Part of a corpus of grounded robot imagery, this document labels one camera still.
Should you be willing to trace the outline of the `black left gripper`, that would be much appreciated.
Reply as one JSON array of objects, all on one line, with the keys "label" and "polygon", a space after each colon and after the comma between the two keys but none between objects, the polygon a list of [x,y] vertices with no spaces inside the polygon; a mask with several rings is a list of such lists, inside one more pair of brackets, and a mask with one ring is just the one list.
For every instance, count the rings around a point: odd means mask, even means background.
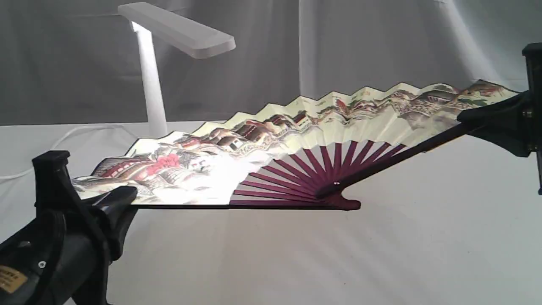
[{"label": "black left gripper", "polygon": [[69,155],[50,150],[32,160],[36,215],[1,244],[2,305],[108,304],[108,268],[123,254],[138,190],[120,186],[81,199]]}]

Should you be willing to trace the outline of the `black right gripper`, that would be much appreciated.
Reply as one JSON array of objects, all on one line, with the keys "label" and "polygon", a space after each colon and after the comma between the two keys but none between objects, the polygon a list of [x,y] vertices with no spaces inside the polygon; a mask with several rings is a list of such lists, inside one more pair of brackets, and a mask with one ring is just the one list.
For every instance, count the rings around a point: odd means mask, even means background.
[{"label": "black right gripper", "polygon": [[[521,54],[526,60],[528,91],[488,106],[465,110],[457,120],[469,135],[489,141],[519,158],[536,153],[542,194],[542,43],[529,43]],[[523,116],[530,124],[519,125]]]}]

